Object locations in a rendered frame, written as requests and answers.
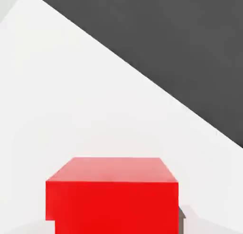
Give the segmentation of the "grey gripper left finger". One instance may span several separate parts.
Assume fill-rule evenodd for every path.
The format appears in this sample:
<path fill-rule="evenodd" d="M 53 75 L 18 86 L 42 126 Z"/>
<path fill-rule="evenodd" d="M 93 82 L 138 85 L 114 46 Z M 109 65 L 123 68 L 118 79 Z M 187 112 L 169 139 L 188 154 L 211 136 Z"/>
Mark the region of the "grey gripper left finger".
<path fill-rule="evenodd" d="M 55 234 L 55 222 L 44 219 L 23 222 L 14 219 L 8 225 L 7 234 Z"/>

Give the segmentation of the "small red cube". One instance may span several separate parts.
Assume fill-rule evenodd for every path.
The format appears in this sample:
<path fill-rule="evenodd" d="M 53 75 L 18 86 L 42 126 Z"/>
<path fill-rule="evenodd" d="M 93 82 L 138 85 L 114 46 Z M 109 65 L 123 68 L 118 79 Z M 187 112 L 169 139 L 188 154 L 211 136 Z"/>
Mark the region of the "small red cube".
<path fill-rule="evenodd" d="M 55 234 L 178 234 L 178 181 L 160 158 L 75 157 L 46 181 Z"/>

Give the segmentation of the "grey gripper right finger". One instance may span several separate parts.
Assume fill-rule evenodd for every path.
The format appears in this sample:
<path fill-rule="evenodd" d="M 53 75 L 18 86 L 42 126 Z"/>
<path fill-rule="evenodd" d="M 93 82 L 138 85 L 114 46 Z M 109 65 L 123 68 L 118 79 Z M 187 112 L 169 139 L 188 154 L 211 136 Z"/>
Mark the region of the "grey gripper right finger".
<path fill-rule="evenodd" d="M 189 205 L 179 207 L 178 234 L 242 234 L 200 218 Z"/>

